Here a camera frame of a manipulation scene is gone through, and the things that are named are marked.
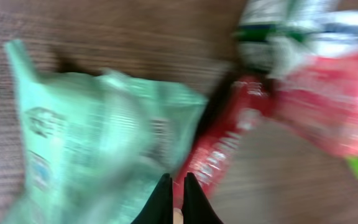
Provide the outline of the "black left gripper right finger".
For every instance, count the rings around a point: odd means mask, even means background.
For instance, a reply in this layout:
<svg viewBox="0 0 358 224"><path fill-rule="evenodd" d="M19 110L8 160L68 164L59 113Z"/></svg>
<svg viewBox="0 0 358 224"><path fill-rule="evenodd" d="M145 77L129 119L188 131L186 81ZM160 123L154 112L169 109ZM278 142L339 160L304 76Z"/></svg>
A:
<svg viewBox="0 0 358 224"><path fill-rule="evenodd" d="M216 215L196 176L188 172L184 178L181 212L184 224L223 224Z"/></svg>

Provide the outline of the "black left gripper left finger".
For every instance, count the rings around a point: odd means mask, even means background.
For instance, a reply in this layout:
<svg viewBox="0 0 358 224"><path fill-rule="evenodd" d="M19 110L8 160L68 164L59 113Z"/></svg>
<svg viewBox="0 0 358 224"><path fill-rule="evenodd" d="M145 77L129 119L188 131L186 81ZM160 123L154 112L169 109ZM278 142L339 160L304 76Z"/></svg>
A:
<svg viewBox="0 0 358 224"><path fill-rule="evenodd" d="M173 180L163 174L148 201L131 224L173 224Z"/></svg>

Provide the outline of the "red Nescafe coffee stick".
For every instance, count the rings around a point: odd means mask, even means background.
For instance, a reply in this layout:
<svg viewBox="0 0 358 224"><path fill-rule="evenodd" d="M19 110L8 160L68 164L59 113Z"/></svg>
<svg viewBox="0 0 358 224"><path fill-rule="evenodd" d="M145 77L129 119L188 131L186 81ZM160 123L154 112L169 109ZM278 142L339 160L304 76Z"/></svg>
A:
<svg viewBox="0 0 358 224"><path fill-rule="evenodd" d="M173 184L173 196L183 199L185 177L193 173L205 195L211 195L225 176L242 137L272 114L272 100L263 84L244 76L231 85L222 113L196 140Z"/></svg>

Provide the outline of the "teal tissue pack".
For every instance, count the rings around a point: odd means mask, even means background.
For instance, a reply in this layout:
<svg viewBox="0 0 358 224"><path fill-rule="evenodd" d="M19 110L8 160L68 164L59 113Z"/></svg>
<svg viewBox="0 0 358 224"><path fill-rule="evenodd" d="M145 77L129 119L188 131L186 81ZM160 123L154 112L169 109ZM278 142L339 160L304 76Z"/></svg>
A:
<svg viewBox="0 0 358 224"><path fill-rule="evenodd" d="M188 86L42 72L23 42L5 50L25 158L22 196L5 223L131 223L163 174L176 174L206 98Z"/></svg>

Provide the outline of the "orange Kleenex tissue pack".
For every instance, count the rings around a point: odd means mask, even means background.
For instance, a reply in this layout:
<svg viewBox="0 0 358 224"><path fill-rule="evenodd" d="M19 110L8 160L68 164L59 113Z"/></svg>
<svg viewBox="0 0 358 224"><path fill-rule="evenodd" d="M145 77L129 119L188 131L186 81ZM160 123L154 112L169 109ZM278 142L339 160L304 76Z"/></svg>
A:
<svg viewBox="0 0 358 224"><path fill-rule="evenodd" d="M339 157L358 157L358 48L339 58L313 56L276 82L275 118Z"/></svg>

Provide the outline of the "green white small box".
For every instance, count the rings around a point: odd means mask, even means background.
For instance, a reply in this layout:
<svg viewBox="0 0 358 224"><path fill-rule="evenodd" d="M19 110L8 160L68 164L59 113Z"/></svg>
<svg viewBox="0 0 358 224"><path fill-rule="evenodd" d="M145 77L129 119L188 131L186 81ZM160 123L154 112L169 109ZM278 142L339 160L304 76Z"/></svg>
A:
<svg viewBox="0 0 358 224"><path fill-rule="evenodd" d="M249 1L233 36L245 64L282 78L313 57L358 52L358 10L332 0Z"/></svg>

